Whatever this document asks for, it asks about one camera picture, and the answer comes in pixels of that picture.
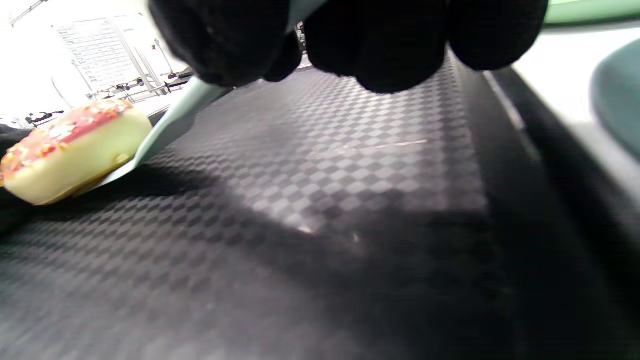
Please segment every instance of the wall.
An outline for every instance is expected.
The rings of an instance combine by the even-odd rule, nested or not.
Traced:
[[[34,2],[18,0],[11,3],[11,8],[2,5],[0,21],[15,17]],[[6,123],[10,118],[24,119],[36,111],[69,110],[55,91],[52,79],[72,106],[80,106],[87,101],[89,90],[71,65],[71,55],[52,30],[52,25],[137,13],[143,14],[140,30],[134,37],[127,35],[127,41],[145,54],[157,75],[169,73],[169,66],[160,51],[151,48],[159,33],[148,15],[144,0],[49,0],[18,21],[14,28],[2,21],[0,118],[4,120],[0,122]],[[175,71],[186,67],[170,54],[167,56]]]

